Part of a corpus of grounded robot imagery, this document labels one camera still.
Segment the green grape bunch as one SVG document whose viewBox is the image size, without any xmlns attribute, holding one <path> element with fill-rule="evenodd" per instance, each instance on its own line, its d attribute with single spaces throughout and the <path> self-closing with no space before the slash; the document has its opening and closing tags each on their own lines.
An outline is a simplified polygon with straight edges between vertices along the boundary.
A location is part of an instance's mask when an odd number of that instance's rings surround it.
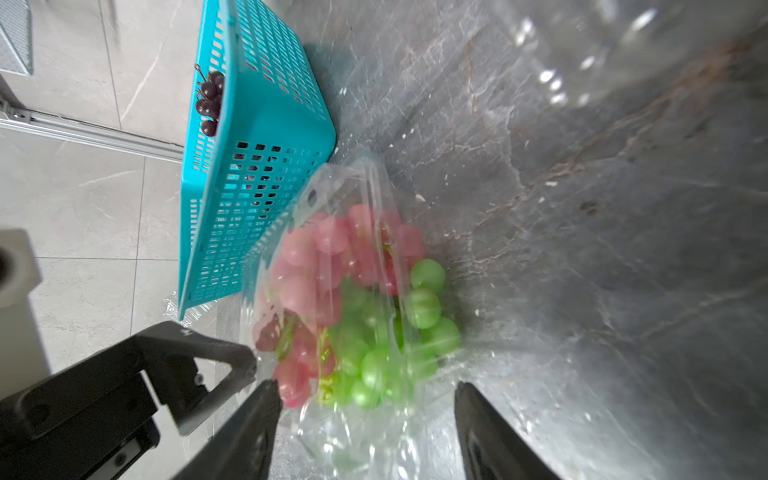
<svg viewBox="0 0 768 480">
<path fill-rule="evenodd" d="M 447 279 L 441 264 L 422 259 L 410 269 L 405 308 L 395 295 L 391 262 L 386 274 L 383 289 L 349 277 L 342 281 L 341 321 L 324 335 L 330 346 L 320 356 L 335 362 L 316 394 L 324 406 L 401 405 L 461 345 L 460 329 L 443 313 L 439 297 Z"/>
</svg>

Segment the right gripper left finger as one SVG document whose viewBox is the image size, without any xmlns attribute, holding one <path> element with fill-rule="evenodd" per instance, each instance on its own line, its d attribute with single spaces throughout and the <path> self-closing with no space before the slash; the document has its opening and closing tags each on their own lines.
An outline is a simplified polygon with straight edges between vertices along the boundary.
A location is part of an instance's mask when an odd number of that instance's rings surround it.
<svg viewBox="0 0 768 480">
<path fill-rule="evenodd" d="M 281 411 L 278 382 L 262 382 L 175 477 L 267 479 Z"/>
</svg>

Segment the dark purple grape bunch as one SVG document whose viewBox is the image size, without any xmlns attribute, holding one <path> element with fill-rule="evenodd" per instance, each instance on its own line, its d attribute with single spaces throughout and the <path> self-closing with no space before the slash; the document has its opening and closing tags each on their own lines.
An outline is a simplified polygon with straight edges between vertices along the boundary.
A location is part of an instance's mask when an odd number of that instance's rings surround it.
<svg viewBox="0 0 768 480">
<path fill-rule="evenodd" d="M 213 138 L 218 130 L 218 123 L 223 103 L 223 91 L 225 75 L 212 70 L 204 73 L 199 64 L 194 66 L 195 71 L 201 77 L 197 83 L 195 110 L 201 116 L 200 131 L 203 135 Z"/>
</svg>

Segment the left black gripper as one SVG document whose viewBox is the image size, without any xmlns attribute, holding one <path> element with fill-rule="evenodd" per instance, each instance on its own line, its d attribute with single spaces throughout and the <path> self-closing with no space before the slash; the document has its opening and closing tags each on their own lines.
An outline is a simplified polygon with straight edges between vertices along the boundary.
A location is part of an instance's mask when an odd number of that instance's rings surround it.
<svg viewBox="0 0 768 480">
<path fill-rule="evenodd" d="M 143 360 L 119 367 L 88 360 L 1 400 L 3 479 L 118 479 L 156 448 L 157 405 L 142 371 L 188 436 L 252 384 L 248 347 L 202 335 L 172 321 L 133 336 Z M 212 389 L 196 361 L 230 371 Z"/>
</svg>

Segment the teal plastic basket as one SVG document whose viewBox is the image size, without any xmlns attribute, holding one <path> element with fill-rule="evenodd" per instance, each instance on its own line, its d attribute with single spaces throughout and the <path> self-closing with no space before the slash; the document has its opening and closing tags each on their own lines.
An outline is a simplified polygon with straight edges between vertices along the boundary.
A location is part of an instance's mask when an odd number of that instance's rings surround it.
<svg viewBox="0 0 768 480">
<path fill-rule="evenodd" d="M 238 293 L 244 259 L 331 156 L 336 132 L 300 38 L 260 1 L 203 5 L 196 65 L 224 77 L 213 136 L 189 110 L 178 307 Z"/>
</svg>

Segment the red grape bunch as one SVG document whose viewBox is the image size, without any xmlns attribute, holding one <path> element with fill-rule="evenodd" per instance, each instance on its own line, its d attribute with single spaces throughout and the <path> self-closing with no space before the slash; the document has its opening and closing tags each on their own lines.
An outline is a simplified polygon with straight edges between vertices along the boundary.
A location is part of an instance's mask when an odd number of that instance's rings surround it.
<svg viewBox="0 0 768 480">
<path fill-rule="evenodd" d="M 342 281 L 383 289 L 391 262 L 395 295 L 405 308 L 410 269 L 422 259 L 430 258 L 419 228 L 394 210 L 362 202 L 311 215 L 258 256 L 247 305 L 251 340 L 287 408 L 319 403 L 319 383 L 333 371 L 335 362 L 320 356 L 330 346 L 324 335 L 341 321 Z"/>
</svg>

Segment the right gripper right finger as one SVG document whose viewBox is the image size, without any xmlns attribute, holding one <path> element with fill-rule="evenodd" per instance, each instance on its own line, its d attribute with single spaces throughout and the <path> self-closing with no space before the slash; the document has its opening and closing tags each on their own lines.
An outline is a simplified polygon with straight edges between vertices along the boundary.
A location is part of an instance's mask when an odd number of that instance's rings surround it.
<svg viewBox="0 0 768 480">
<path fill-rule="evenodd" d="M 560 480 L 472 383 L 458 383 L 454 414 L 467 479 Z"/>
</svg>

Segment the clear clamshell container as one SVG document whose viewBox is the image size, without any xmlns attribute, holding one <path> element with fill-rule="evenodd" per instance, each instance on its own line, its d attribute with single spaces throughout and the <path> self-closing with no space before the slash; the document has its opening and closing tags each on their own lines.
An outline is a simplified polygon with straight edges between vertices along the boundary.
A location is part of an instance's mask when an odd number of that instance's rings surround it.
<svg viewBox="0 0 768 480">
<path fill-rule="evenodd" d="M 553 105 L 584 106 L 730 40 L 764 1 L 494 1 L 493 12 Z"/>
<path fill-rule="evenodd" d="M 294 471 L 422 479 L 425 388 L 461 344 L 445 268 L 367 156 L 321 167 L 249 253 L 241 326 L 279 388 Z"/>
</svg>

